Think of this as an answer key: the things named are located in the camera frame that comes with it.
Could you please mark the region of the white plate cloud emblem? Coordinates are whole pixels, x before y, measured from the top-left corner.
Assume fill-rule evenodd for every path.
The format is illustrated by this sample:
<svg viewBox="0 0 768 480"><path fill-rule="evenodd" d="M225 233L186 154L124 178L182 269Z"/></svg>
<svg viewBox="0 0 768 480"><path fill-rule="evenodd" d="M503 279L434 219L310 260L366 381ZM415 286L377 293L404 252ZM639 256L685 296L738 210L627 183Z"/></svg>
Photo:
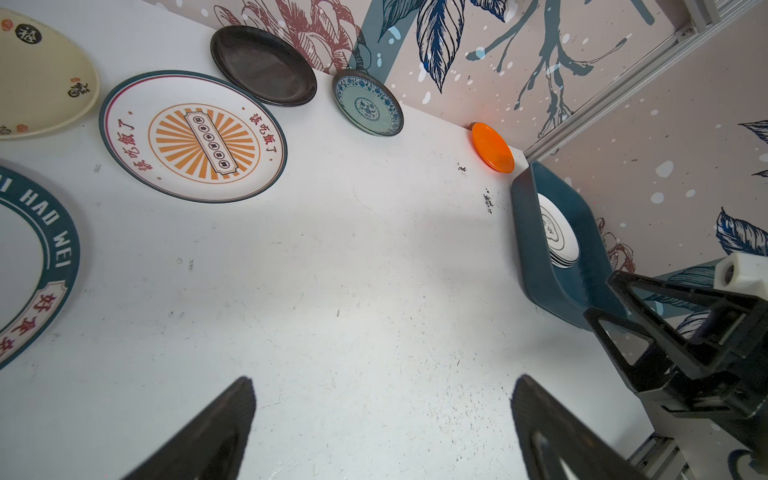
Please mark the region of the white plate cloud emblem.
<svg viewBox="0 0 768 480"><path fill-rule="evenodd" d="M580 257L580 247L573 228L549 198L538 194L538 202L552 264L563 269L573 267Z"/></svg>

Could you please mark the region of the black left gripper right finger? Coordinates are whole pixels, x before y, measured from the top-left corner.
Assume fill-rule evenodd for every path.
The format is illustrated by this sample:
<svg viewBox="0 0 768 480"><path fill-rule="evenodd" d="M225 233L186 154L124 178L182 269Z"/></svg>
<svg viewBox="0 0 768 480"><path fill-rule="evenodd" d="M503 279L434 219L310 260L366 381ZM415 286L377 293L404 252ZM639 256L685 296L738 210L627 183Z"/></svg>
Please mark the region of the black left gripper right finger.
<svg viewBox="0 0 768 480"><path fill-rule="evenodd" d="M530 479L644 477L531 376L517 379L510 406Z"/></svg>

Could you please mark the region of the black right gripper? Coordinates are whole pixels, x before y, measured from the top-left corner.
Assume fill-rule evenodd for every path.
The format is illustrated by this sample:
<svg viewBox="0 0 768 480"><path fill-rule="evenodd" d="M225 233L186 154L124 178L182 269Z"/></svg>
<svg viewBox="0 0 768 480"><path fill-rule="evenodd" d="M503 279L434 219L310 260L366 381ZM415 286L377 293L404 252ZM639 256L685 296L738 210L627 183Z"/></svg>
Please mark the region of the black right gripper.
<svg viewBox="0 0 768 480"><path fill-rule="evenodd" d="M642 325L590 307L584 317L626 386L641 399L688 419L709 419L767 466L767 301L627 272L607 280ZM646 298L707 314L686 338Z"/></svg>

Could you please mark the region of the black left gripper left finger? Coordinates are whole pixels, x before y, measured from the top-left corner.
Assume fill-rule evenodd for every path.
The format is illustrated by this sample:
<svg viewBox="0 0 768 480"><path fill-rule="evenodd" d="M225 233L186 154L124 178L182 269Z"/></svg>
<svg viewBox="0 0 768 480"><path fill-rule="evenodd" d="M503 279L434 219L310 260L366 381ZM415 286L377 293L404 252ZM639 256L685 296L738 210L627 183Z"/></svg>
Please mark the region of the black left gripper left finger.
<svg viewBox="0 0 768 480"><path fill-rule="evenodd" d="M241 376L128 479L235 479L256 412L252 380Z"/></svg>

